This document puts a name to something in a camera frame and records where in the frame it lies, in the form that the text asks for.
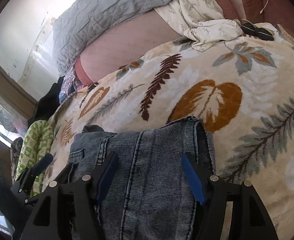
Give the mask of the black clothing pile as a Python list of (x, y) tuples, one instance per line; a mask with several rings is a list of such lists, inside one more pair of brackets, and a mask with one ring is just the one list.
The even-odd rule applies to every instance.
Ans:
[(42, 97), (35, 108), (31, 122), (38, 120), (48, 120), (57, 110), (60, 105), (59, 93), (61, 91), (61, 86), (63, 82), (63, 77), (60, 77), (56, 83), (52, 85), (49, 92)]

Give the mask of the dark garment by window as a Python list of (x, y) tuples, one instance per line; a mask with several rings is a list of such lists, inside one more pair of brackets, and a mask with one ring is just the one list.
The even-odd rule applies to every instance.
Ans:
[(14, 179), (15, 179), (16, 169), (17, 169), (17, 166), (18, 166), (18, 161), (19, 161), (23, 141), (24, 140), (22, 139), (22, 137), (18, 137), (11, 143), (10, 153), (11, 153), (11, 177), (12, 177), (12, 182), (14, 182)]

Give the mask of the grey quilted pillow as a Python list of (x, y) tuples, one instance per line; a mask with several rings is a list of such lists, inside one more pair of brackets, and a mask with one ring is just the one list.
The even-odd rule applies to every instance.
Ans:
[(52, 57), (60, 76), (108, 29), (172, 0), (76, 0), (53, 23)]

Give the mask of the black hair clip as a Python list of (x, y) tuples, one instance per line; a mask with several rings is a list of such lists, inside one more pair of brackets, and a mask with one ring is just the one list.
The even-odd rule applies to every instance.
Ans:
[(244, 21), (241, 24), (241, 29), (246, 35), (258, 37), (264, 41), (274, 41), (274, 33), (266, 28), (257, 27), (249, 21)]

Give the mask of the white floral crumpled sheet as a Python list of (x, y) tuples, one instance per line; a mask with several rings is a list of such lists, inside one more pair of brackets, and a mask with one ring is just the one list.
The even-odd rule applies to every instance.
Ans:
[(219, 41), (243, 34), (240, 25), (224, 18), (215, 0), (172, 0), (155, 11), (178, 34), (193, 41), (192, 48), (204, 52)]

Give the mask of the wooden door frame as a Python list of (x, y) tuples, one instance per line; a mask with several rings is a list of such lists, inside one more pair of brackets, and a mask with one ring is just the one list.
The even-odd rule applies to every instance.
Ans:
[(37, 101), (11, 79), (1, 67), (0, 97), (24, 118), (30, 119), (33, 116)]

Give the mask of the blue denim jeans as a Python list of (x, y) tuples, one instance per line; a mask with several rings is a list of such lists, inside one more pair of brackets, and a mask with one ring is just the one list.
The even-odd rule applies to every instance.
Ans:
[(97, 206), (107, 239), (190, 239), (198, 206), (182, 169), (189, 153), (215, 171), (211, 133), (193, 116), (146, 131), (105, 132), (93, 126), (70, 148), (69, 181), (89, 174), (116, 152), (119, 166), (108, 194)]

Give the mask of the purple plastic bag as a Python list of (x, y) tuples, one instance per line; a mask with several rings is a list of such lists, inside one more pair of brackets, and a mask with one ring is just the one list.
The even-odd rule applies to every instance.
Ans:
[(74, 91), (83, 87), (82, 82), (79, 80), (75, 71), (72, 70), (70, 73), (66, 74), (62, 78), (60, 92), (59, 92), (59, 102), (62, 103), (67, 97)]

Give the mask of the green white patterned quilt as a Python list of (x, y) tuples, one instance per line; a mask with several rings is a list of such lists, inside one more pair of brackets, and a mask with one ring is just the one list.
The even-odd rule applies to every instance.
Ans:
[(48, 121), (38, 120), (31, 124), (22, 144), (14, 180), (18, 179), (25, 168), (33, 167), (48, 154), (52, 143), (53, 129)]

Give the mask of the cream leaf print blanket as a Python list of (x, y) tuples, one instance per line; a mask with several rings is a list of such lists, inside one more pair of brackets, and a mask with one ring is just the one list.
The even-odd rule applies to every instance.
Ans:
[(243, 35), (200, 52), (180, 38), (68, 97), (49, 120), (54, 160), (43, 186), (87, 124), (141, 131), (192, 115), (213, 135), (217, 173), (251, 180), (279, 239), (294, 239), (294, 33), (263, 26), (273, 41)]

